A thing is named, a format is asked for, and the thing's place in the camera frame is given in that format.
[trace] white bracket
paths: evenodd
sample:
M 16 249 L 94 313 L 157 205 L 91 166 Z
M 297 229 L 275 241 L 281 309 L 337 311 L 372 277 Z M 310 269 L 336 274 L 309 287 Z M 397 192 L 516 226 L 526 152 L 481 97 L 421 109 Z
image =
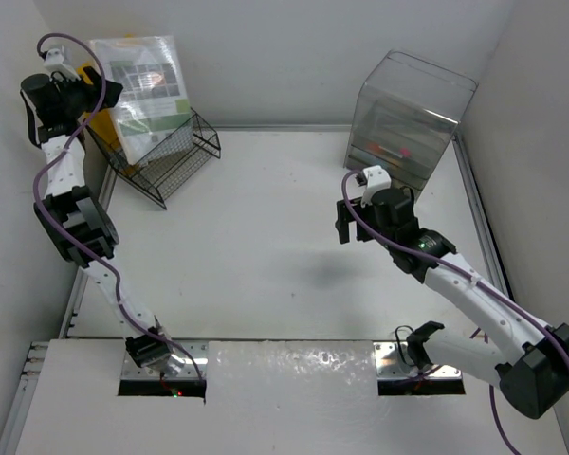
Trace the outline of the white bracket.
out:
M 436 291 L 453 303 L 488 334 L 502 351 L 505 361 L 510 364 L 516 363 L 525 354 L 523 348 L 525 343 L 536 345 L 543 339 L 538 329 L 476 286 L 480 280 L 493 292 L 505 298 L 504 294 L 482 279 L 461 254 L 449 253 L 442 259 L 467 271 L 472 276 L 472 280 L 468 281 L 444 265 L 438 265 L 436 268 L 428 269 L 424 283 L 432 291 Z M 534 319 L 542 327 L 547 325 L 541 319 Z
M 46 52 L 44 67 L 48 73 L 61 73 L 66 79 L 77 81 L 80 76 L 65 57 L 65 47 L 53 47 Z
M 69 136 L 57 136 L 42 144 L 46 162 L 55 159 L 64 150 Z M 59 196 L 72 191 L 74 187 L 84 186 L 84 148 L 75 138 L 65 156 L 55 166 L 48 170 L 48 186 L 45 196 Z
M 150 327 L 153 327 L 156 324 L 154 314 L 152 314 L 145 305 L 141 304 L 138 299 L 132 297 L 126 287 L 128 281 L 122 275 L 122 267 L 116 259 L 116 250 L 114 250 L 114 258 L 105 260 L 120 272 L 122 278 L 120 296 L 122 298 L 122 306 L 126 310 L 127 314 L 144 329 L 147 330 Z M 136 329 L 129 325 L 128 321 L 124 319 L 124 316 L 120 311 L 118 300 L 116 299 L 116 277 L 114 274 L 97 261 L 92 261 L 89 263 L 88 267 L 83 268 L 82 271 L 88 275 L 93 282 L 95 282 L 105 296 L 105 299 L 112 308 L 114 315 L 119 320 L 123 331 L 123 337 L 137 337 L 140 335 Z
M 388 172 L 381 166 L 371 166 L 362 170 L 365 180 L 367 181 L 367 188 L 362 195 L 360 204 L 365 207 L 371 204 L 373 195 L 381 190 L 387 190 L 392 185 L 392 179 Z

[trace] cable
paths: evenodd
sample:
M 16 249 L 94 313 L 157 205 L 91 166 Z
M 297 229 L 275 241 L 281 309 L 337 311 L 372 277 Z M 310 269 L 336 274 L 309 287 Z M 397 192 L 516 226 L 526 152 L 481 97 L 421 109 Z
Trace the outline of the cable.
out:
M 372 227 L 370 227 L 367 223 L 365 223 L 362 218 L 360 218 L 360 216 L 356 213 L 356 211 L 354 210 L 354 208 L 352 207 L 352 203 L 350 202 L 350 198 L 348 197 L 348 191 L 346 189 L 348 180 L 354 176 L 354 175 L 359 175 L 361 174 L 361 171 L 350 171 L 349 173 L 347 173 L 344 177 L 343 180 L 341 181 L 341 194 L 343 195 L 343 202 L 346 206 L 346 208 L 348 208 L 348 211 L 350 211 L 350 214 L 352 215 L 352 217 L 355 219 L 355 221 L 357 222 L 357 224 L 359 224 L 366 232 L 369 233 L 369 235 L 371 235 L 375 240 L 377 240 L 378 243 L 382 244 L 383 246 L 389 246 L 392 247 L 394 249 L 397 249 L 399 251 L 402 251 L 404 253 L 407 254 L 411 254 L 419 259 L 423 259 L 425 261 L 431 261 L 431 262 L 436 262 L 438 264 L 441 264 L 447 268 L 449 268 L 450 270 L 453 270 L 454 272 L 456 272 L 458 275 L 460 275 L 461 277 L 467 279 L 467 280 L 471 280 L 472 276 L 471 274 L 469 274 L 466 270 L 464 270 L 461 267 L 458 267 L 455 264 L 451 264 L 448 261 L 445 261 L 441 258 L 437 258 L 435 256 L 432 256 L 431 254 L 427 254 L 421 251 L 415 251 L 414 249 L 410 249 L 407 248 L 403 245 L 400 245 L 396 242 L 393 242 L 392 240 L 384 237 L 383 235 L 381 235 L 379 232 L 377 232 L 376 230 L 374 230 Z M 517 313 L 518 315 L 520 315 L 521 317 L 523 317 L 527 322 L 529 322 L 532 326 L 534 326 L 549 342 L 550 344 L 554 347 L 554 349 L 557 351 L 557 353 L 560 355 L 560 358 L 562 359 L 563 363 L 565 364 L 565 367 L 567 368 L 567 370 L 569 371 L 569 355 L 565 352 L 564 348 L 562 346 L 560 346 L 559 342 L 557 341 L 556 338 L 554 338 L 554 336 L 552 334 L 550 334 L 550 332 L 548 332 L 545 328 L 541 327 L 541 325 L 531 316 L 529 315 L 526 311 L 524 311 L 522 308 L 520 308 L 519 306 L 517 306 L 516 304 L 514 304 L 512 302 L 512 300 L 508 299 L 507 297 L 501 295 L 500 293 L 498 293 L 497 291 L 495 291 L 494 289 L 491 289 L 489 286 L 487 286 L 486 284 L 484 284 L 483 282 L 478 281 L 476 283 L 477 287 L 479 287 L 483 292 L 485 292 L 486 294 L 489 294 L 492 298 L 494 298 L 495 300 L 499 301 L 500 303 L 502 303 L 503 305 L 505 305 L 506 307 L 508 307 L 509 309 L 511 309 L 512 311 L 514 311 L 515 313 Z M 494 411 L 494 418 L 497 416 L 497 411 Z M 496 426 L 498 426 L 499 423 L 499 418 L 497 418 L 496 420 Z M 509 441 L 507 440 L 507 437 L 505 436 L 503 429 L 501 427 L 501 423 L 498 426 L 498 431 L 500 432 L 500 435 L 502 436 L 502 439 L 504 440 L 504 442 L 506 443 L 506 445 L 508 445 Z
M 400 346 L 400 337 L 398 336 L 398 331 L 400 329 L 409 329 L 411 330 L 411 333 L 414 332 L 414 329 L 411 325 L 399 325 L 398 327 L 395 328 L 396 348 L 398 350 L 398 356 L 400 357 L 400 360 L 402 360 L 402 363 L 404 363 L 408 367 L 414 367 L 414 364 L 407 362 L 407 359 L 402 354 L 402 346 Z
M 431 370 L 427 370 L 426 372 L 420 372 L 413 377 L 408 377 L 407 379 L 401 379 L 399 381 L 395 381 L 393 385 L 395 386 L 406 386 L 407 384 L 412 384 L 413 382 L 421 382 L 430 376 L 433 373 L 436 373 L 440 367 L 434 367 Z
M 485 343 L 489 343 L 489 338 L 485 334 Z M 512 445 L 510 440 L 508 439 L 507 435 L 505 434 L 504 427 L 502 426 L 502 421 L 500 420 L 500 414 L 497 411 L 497 404 L 495 403 L 495 388 L 489 384 L 489 404 L 491 405 L 491 414 L 493 414 L 493 421 L 495 422 L 495 427 L 497 428 L 500 436 L 502 437 L 502 441 L 510 452 L 514 455 L 521 455 L 515 446 Z
M 97 101 L 97 105 L 95 106 L 95 108 L 91 111 L 91 113 L 88 115 L 88 117 L 80 124 L 80 126 L 76 129 L 76 131 L 74 131 L 74 133 L 72 133 L 72 135 L 65 142 L 64 150 L 55 159 L 53 159 L 48 164 L 46 164 L 34 177 L 32 190 L 33 190 L 33 195 L 34 195 L 34 201 L 36 202 L 36 207 L 38 207 L 38 210 L 40 211 L 40 213 L 42 213 L 43 217 L 45 217 L 45 219 L 50 223 L 50 225 L 53 226 L 57 232 L 59 232 L 61 235 L 63 235 L 68 242 L 70 242 L 73 246 L 75 246 L 77 249 L 79 249 L 85 255 L 87 255 L 91 259 L 97 261 L 99 264 L 103 265 L 105 268 L 107 268 L 110 272 L 112 272 L 114 274 L 114 276 L 116 277 L 116 300 L 118 302 L 118 307 L 119 307 L 120 311 L 122 312 L 122 315 L 128 321 L 128 323 L 132 327 L 137 329 L 139 332 L 141 332 L 142 334 L 147 335 L 148 337 L 153 338 L 157 341 L 161 341 L 163 343 L 166 343 L 167 345 L 172 346 L 173 348 L 175 348 L 178 351 L 180 351 L 181 353 L 183 353 L 184 356 L 186 356 L 187 358 L 190 359 L 190 361 L 193 364 L 194 369 L 196 370 L 196 374 L 198 375 L 198 379 L 200 381 L 202 381 L 203 380 L 202 373 L 200 372 L 198 365 L 196 364 L 192 355 L 188 351 L 186 351 L 183 348 L 183 346 L 181 346 L 176 341 L 173 341 L 173 340 L 168 339 L 166 337 L 161 337 L 160 335 L 153 334 L 152 332 L 146 330 L 144 327 L 139 325 L 139 323 L 136 320 L 134 320 L 127 313 L 127 311 L 124 308 L 122 301 L 121 301 L 121 294 L 120 294 L 121 275 L 118 272 L 118 270 L 114 266 L 112 266 L 110 263 L 108 263 L 106 260 L 104 260 L 103 258 L 98 256 L 97 254 L 95 254 L 95 252 L 93 252 L 91 249 L 87 248 L 84 244 L 82 244 L 78 239 L 76 239 L 69 232 L 67 232 L 67 230 L 57 220 L 55 220 L 51 216 L 51 214 L 48 212 L 48 210 L 46 210 L 45 205 L 42 203 L 42 197 L 40 195 L 40 180 L 53 166 L 55 166 L 57 163 L 59 163 L 59 161 L 61 161 L 64 158 L 65 154 L 68 153 L 69 147 L 71 146 L 72 142 L 84 130 L 86 125 L 88 125 L 90 123 L 90 121 L 93 119 L 93 117 L 96 116 L 97 113 L 101 110 L 101 107 L 103 106 L 103 101 L 105 100 L 105 92 L 107 89 L 105 71 L 103 70 L 103 66 L 101 65 L 101 62 L 99 61 L 99 58 L 97 57 L 97 55 L 95 55 L 95 52 L 93 52 L 88 45 L 86 45 L 84 42 L 82 42 L 78 38 L 74 38 L 73 36 L 68 35 L 66 33 L 48 33 L 45 36 L 43 36 L 38 41 L 38 44 L 36 45 L 36 51 L 38 52 L 39 56 L 41 56 L 41 57 L 43 56 L 42 44 L 50 38 L 66 39 L 68 41 L 76 43 L 78 46 L 82 47 L 86 52 L 88 52 L 88 54 L 91 56 L 91 58 L 97 64 L 97 68 L 99 69 L 99 73 L 101 75 L 101 94 L 99 96 L 99 100 Z
M 183 396 L 183 393 L 181 391 L 178 391 L 177 389 L 171 388 L 168 386 L 168 384 L 166 382 L 164 382 L 164 373 L 160 374 L 160 385 L 162 386 L 162 388 L 167 391 L 168 393 L 170 393 L 172 396 L 174 396 L 175 398 Z
M 475 339 L 480 332 L 481 332 L 481 328 L 477 327 L 477 329 L 474 332 L 472 332 L 472 335 L 470 335 L 470 339 Z

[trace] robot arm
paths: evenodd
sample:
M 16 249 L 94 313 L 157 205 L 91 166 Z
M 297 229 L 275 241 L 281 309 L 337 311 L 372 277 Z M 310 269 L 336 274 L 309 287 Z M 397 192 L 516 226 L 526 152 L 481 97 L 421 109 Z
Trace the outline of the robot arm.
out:
M 50 49 L 45 54 L 45 68 L 51 72 L 50 78 L 46 74 L 32 75 L 23 80 L 21 86 L 43 123 L 38 128 L 38 138 L 46 162 L 51 163 L 65 150 L 66 142 L 78 129 L 78 118 L 97 105 L 101 78 L 92 68 L 87 67 L 84 71 L 91 83 L 83 81 L 67 63 L 60 48 Z M 114 82 L 107 82 L 106 86 L 102 108 L 114 107 L 122 86 Z M 116 245 L 119 237 L 107 213 L 85 185 L 81 139 L 74 138 L 67 153 L 48 170 L 48 185 L 42 205 L 70 235 L 118 270 L 120 267 Z M 174 343 L 170 342 L 157 318 L 145 305 L 134 299 L 125 287 L 128 281 L 122 280 L 118 299 L 115 275 L 70 243 L 48 222 L 36 204 L 34 211 L 61 256 L 78 265 L 99 286 L 119 320 L 122 335 L 126 338 L 127 352 L 137 365 L 166 375 L 176 374 L 181 369 L 183 360 L 173 353 L 171 344 Z M 125 317 L 124 312 L 135 324 Z M 163 341 L 150 337 L 147 333 Z
M 482 282 L 489 291 L 502 295 L 472 269 L 454 244 L 434 230 L 419 227 L 413 213 L 413 194 L 392 188 L 384 174 L 380 166 L 362 172 L 360 183 L 367 188 L 362 197 L 350 201 L 353 210 L 372 230 L 403 246 L 384 245 L 398 268 L 451 301 L 493 341 L 487 345 L 460 337 L 443 324 L 430 321 L 408 336 L 409 358 L 419 369 L 430 365 L 458 368 L 498 387 L 525 416 L 541 417 L 569 391 L 569 371 L 560 356 L 537 328 L 477 286 Z M 340 243 L 349 242 L 349 223 L 353 221 L 344 201 L 339 201 L 336 228 Z M 373 236 L 357 225 L 357 240 L 366 242 Z M 466 271 L 471 280 L 433 258 Z M 536 321 L 569 354 L 569 326 L 562 324 L 555 329 L 540 319 Z

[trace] metal base plate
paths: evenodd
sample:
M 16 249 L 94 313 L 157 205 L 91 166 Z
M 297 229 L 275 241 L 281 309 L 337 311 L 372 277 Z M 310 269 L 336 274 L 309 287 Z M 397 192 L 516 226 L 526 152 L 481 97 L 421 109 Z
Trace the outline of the metal base plate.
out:
M 401 379 L 413 378 L 420 373 L 416 367 L 409 367 L 402 361 L 395 341 L 374 342 L 373 347 L 376 358 L 378 381 L 400 381 Z M 407 342 L 401 341 L 400 348 L 402 350 L 402 354 L 406 355 Z M 429 367 L 427 368 L 427 371 L 432 370 L 435 367 L 436 365 Z M 461 380 L 462 372 L 453 367 L 442 365 L 437 371 L 426 376 L 426 379 L 429 379 L 430 381 Z
M 203 378 L 207 377 L 207 363 L 209 362 L 209 342 L 208 341 L 194 341 L 194 340 L 179 340 L 183 348 L 185 348 L 192 356 L 198 369 L 202 373 Z M 180 358 L 185 360 L 185 365 L 177 376 L 165 378 L 165 382 L 176 380 L 181 381 L 197 381 L 198 375 L 192 362 L 185 357 L 182 353 Z M 156 370 L 138 367 L 128 353 L 124 353 L 124 361 L 122 363 L 122 373 L 120 374 L 120 381 L 148 381 L 159 380 L 160 372 Z

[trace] clear plastic box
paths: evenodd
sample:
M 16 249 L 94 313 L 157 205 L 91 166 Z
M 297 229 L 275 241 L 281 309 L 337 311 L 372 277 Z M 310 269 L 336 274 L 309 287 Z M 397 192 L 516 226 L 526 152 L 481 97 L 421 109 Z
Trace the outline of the clear plastic box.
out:
M 382 165 L 397 186 L 424 189 L 477 83 L 438 64 L 391 51 L 365 81 L 345 167 Z

